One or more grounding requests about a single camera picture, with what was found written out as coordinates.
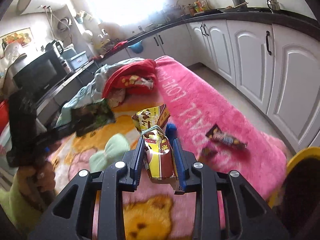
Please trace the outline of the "person's left hand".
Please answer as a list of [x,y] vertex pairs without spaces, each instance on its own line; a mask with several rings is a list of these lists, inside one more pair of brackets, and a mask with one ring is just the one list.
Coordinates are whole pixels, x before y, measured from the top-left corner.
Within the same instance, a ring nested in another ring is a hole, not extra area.
[[51,162],[45,160],[36,166],[21,166],[16,173],[18,189],[35,209],[44,211],[54,199],[55,172]]

